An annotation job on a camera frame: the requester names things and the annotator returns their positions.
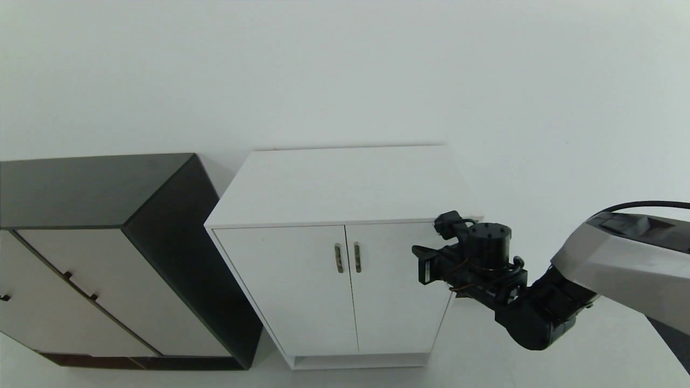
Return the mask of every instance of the white floor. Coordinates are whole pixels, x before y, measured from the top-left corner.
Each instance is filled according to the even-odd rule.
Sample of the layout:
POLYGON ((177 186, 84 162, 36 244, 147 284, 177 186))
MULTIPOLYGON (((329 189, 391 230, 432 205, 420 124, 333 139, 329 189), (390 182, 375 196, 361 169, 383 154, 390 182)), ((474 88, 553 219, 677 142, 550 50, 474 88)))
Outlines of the white floor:
POLYGON ((690 377, 644 316, 600 298, 546 351, 512 343, 490 311, 457 300, 426 368, 290 371, 268 336, 250 371, 61 368, 13 340, 0 342, 0 385, 19 387, 688 387, 690 377))

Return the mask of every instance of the drawer handle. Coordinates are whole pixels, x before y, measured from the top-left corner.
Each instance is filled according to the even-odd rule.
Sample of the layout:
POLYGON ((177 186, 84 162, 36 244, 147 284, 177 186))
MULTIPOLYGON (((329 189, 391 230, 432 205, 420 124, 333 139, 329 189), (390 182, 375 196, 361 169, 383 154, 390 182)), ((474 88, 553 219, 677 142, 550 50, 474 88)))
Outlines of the drawer handle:
POLYGON ((355 243, 355 269, 357 269, 357 273, 362 272, 362 261, 359 259, 359 242, 355 243))
MULTIPOLYGON (((82 290, 71 280, 71 279, 72 279, 72 273, 71 273, 71 272, 69 272, 69 271, 65 272, 65 273, 63 274, 63 277, 65 278, 65 281, 66 281, 67 283, 69 283, 72 287, 74 287, 74 288, 80 290, 82 293, 84 293, 84 292, 83 292, 83 291, 82 291, 82 290)), ((88 297, 89 299, 93 300, 94 302, 96 301, 96 299, 98 299, 98 295, 96 295, 96 294, 94 294, 94 293, 91 294, 91 296, 87 296, 87 297, 88 297)))
POLYGON ((335 245, 335 266, 338 268, 338 273, 343 273, 343 260, 340 256, 340 244, 335 245))

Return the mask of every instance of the black cable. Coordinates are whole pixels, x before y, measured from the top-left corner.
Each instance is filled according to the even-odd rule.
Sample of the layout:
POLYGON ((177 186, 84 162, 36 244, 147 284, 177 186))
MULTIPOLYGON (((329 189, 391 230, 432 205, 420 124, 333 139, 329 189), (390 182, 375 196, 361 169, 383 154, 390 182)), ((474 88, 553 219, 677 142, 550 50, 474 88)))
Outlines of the black cable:
POLYGON ((597 212, 594 215, 604 212, 619 211, 624 208, 641 208, 641 207, 663 207, 663 208, 685 208, 690 210, 690 203, 680 202, 680 201, 635 201, 626 202, 624 204, 618 204, 608 207, 602 211, 597 212))

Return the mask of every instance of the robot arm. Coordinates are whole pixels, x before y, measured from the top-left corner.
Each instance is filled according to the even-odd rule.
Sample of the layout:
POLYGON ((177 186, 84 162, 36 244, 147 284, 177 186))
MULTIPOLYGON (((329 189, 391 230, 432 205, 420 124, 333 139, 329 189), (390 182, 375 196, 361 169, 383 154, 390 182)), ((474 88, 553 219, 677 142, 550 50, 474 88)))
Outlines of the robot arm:
POLYGON ((455 211, 440 215, 434 227, 457 244, 413 246, 420 282, 445 281, 457 297, 494 310, 496 322, 527 349, 546 349, 600 294, 690 333, 688 222, 598 213, 573 232, 530 287, 522 259, 509 262, 509 227, 478 224, 455 211))

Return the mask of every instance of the white wall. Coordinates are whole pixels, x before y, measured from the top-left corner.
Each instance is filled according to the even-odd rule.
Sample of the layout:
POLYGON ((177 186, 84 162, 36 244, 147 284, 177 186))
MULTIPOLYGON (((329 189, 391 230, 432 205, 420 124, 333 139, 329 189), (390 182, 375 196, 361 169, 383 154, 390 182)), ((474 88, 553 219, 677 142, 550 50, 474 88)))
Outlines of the white wall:
POLYGON ((688 36, 646 0, 3 2, 0 159, 194 151, 222 193, 256 148, 448 143, 541 271, 690 198, 688 36))

